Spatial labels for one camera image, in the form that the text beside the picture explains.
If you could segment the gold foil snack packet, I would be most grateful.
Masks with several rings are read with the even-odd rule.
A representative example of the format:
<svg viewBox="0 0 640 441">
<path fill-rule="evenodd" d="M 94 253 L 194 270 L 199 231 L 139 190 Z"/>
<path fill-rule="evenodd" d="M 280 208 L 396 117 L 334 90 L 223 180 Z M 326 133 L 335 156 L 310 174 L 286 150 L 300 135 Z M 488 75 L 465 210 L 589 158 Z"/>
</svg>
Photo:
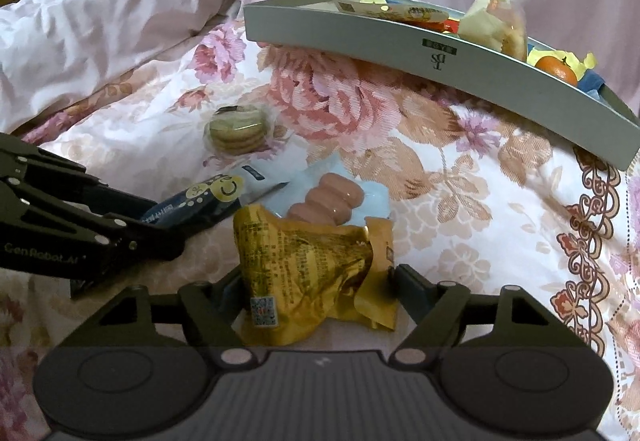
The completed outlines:
<svg viewBox="0 0 640 441">
<path fill-rule="evenodd" d="M 392 221 L 368 217 L 362 227 L 337 227 L 250 205 L 233 216 L 233 233 L 250 292 L 241 327 L 250 345 L 290 346 L 328 319 L 396 328 L 398 301 L 387 293 Z"/>
</svg>

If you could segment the dark blue snack stick packet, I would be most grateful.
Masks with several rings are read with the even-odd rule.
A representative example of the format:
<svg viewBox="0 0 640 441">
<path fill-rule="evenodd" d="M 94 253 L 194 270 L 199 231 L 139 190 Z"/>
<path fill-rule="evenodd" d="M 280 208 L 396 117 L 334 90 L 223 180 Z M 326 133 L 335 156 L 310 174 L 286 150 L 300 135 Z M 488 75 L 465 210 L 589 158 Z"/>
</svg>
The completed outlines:
<svg viewBox="0 0 640 441">
<path fill-rule="evenodd" d="M 268 164 L 243 164 L 192 184 L 148 210 L 140 220 L 190 237 L 232 216 L 292 175 Z"/>
</svg>

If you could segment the sausage pack light blue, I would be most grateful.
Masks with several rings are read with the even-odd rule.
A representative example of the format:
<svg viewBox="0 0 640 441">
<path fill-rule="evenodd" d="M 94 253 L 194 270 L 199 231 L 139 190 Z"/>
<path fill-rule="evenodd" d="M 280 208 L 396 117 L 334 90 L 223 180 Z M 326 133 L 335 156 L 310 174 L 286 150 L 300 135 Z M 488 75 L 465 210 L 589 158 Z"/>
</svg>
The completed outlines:
<svg viewBox="0 0 640 441">
<path fill-rule="evenodd" d="M 281 218 L 363 227 L 368 217 L 390 216 L 390 193 L 381 183 L 356 179 L 333 154 L 266 196 L 262 205 Z"/>
</svg>

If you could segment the floral bed sheet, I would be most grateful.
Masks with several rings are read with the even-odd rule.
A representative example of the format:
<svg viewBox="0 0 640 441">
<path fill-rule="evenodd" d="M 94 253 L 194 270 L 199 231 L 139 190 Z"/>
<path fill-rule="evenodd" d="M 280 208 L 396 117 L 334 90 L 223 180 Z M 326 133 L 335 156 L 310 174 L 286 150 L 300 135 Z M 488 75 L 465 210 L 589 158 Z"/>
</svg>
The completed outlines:
<svg viewBox="0 0 640 441">
<path fill-rule="evenodd" d="M 603 165 L 454 88 L 320 51 L 247 40 L 240 22 L 133 68 L 23 132 L 120 190 L 152 200 L 228 165 L 204 141 L 224 105 L 281 123 L 270 160 L 333 153 L 390 191 L 400 262 L 495 294 L 523 286 L 615 377 L 602 433 L 639 435 L 639 170 Z"/>
</svg>

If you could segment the round biscuit pack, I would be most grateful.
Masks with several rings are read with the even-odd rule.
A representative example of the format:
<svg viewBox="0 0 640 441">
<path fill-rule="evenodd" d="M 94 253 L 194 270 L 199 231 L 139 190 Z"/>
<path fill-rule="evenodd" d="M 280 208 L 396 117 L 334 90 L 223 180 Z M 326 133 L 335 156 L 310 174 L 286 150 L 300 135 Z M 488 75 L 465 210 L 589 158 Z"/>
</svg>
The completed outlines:
<svg viewBox="0 0 640 441">
<path fill-rule="evenodd" d="M 227 105 L 209 118 L 203 140 L 213 152 L 238 156 L 265 149 L 272 128 L 273 118 L 262 105 Z"/>
</svg>

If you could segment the pale pink duvet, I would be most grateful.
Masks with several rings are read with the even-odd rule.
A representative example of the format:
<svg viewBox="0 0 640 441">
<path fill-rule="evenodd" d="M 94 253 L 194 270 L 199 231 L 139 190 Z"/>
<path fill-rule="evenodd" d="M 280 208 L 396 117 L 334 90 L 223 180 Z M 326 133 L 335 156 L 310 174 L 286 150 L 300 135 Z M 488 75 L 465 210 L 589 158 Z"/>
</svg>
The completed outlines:
<svg viewBox="0 0 640 441">
<path fill-rule="evenodd" d="M 217 19 L 226 0 L 19 0 L 1 9 L 1 129 L 91 96 Z"/>
</svg>

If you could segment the grey cardboard tray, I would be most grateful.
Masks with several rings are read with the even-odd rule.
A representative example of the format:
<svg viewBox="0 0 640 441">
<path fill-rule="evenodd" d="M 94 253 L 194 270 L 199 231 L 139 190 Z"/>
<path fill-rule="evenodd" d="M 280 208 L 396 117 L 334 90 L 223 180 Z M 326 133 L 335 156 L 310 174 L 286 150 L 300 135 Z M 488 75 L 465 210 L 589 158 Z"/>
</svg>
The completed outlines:
<svg viewBox="0 0 640 441">
<path fill-rule="evenodd" d="M 263 0 L 244 8 L 254 42 L 386 65 L 473 94 L 554 132 L 620 170 L 639 149 L 639 120 L 608 87 L 599 97 L 533 65 L 450 34 L 363 16 L 358 0 Z"/>
</svg>

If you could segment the orange tangerine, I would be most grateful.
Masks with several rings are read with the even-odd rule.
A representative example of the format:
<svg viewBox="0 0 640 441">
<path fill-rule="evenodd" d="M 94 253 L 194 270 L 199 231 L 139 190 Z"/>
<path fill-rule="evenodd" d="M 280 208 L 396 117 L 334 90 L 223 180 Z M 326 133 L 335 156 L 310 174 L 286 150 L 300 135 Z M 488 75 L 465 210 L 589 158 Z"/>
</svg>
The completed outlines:
<svg viewBox="0 0 640 441">
<path fill-rule="evenodd" d="M 578 78 L 565 59 L 544 56 L 536 62 L 535 68 L 562 80 L 562 82 L 570 86 L 576 87 L 578 85 Z"/>
</svg>

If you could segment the yellow torn paper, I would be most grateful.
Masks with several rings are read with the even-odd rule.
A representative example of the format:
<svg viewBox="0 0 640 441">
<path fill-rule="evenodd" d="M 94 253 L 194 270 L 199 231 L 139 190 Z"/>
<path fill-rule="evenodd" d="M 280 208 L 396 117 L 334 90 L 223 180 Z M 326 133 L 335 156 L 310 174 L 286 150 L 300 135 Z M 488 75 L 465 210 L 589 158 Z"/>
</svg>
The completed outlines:
<svg viewBox="0 0 640 441">
<path fill-rule="evenodd" d="M 532 48 L 528 52 L 527 63 L 531 66 L 535 66 L 537 62 L 544 57 L 554 57 L 560 61 L 564 61 L 567 66 L 573 71 L 578 80 L 582 79 L 584 75 L 593 70 L 598 65 L 598 61 L 592 52 L 588 52 L 583 59 L 579 59 L 575 53 L 564 50 L 542 50 L 538 48 Z"/>
</svg>

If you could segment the red snack packet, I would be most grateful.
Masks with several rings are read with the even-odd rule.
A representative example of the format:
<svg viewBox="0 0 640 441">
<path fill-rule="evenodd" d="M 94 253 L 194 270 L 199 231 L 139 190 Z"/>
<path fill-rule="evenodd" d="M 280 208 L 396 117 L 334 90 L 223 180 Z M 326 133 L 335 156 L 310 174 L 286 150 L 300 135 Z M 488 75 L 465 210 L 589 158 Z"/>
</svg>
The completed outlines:
<svg viewBox="0 0 640 441">
<path fill-rule="evenodd" d="M 457 34 L 459 28 L 459 20 L 446 19 L 445 21 L 409 21 L 409 24 L 415 27 L 423 28 L 427 31 L 437 33 Z"/>
</svg>

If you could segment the sandwich in clear wrapper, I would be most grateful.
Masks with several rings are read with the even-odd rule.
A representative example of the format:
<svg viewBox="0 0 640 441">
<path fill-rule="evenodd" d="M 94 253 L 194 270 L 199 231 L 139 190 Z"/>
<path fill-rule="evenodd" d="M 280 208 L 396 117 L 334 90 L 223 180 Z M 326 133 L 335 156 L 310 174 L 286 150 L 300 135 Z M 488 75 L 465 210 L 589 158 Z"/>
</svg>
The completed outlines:
<svg viewBox="0 0 640 441">
<path fill-rule="evenodd" d="M 457 34 L 513 59 L 527 59 L 525 14 L 515 0 L 474 0 L 462 16 Z"/>
</svg>

